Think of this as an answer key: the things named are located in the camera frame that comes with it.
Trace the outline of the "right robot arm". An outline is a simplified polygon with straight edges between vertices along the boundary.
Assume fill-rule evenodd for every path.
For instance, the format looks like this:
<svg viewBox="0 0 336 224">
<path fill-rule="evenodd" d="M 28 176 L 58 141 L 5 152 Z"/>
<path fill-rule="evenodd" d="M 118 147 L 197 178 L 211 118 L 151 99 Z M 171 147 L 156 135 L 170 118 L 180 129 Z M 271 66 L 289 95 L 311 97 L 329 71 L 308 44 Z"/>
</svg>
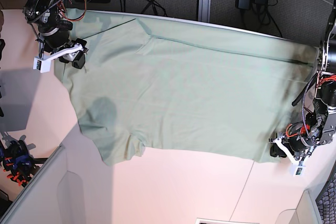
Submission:
<svg viewBox="0 0 336 224">
<path fill-rule="evenodd" d="M 27 0 L 23 14 L 31 26 L 36 25 L 34 31 L 39 46 L 36 57 L 37 69 L 41 70 L 43 61 L 56 57 L 60 62 L 71 63 L 74 68 L 81 69 L 86 63 L 86 41 L 70 39 L 73 23 L 84 18 L 67 17 L 64 0 Z"/>
</svg>

